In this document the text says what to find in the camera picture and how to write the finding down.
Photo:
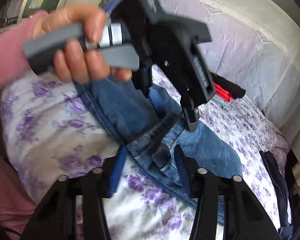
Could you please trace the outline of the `pink sleeved left forearm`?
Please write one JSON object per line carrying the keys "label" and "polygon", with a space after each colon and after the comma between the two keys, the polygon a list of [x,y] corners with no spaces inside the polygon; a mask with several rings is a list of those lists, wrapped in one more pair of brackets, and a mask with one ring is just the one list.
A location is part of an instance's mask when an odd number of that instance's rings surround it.
{"label": "pink sleeved left forearm", "polygon": [[23,43],[33,38],[36,24],[47,15],[46,11],[39,11],[0,35],[0,89],[30,68]]}

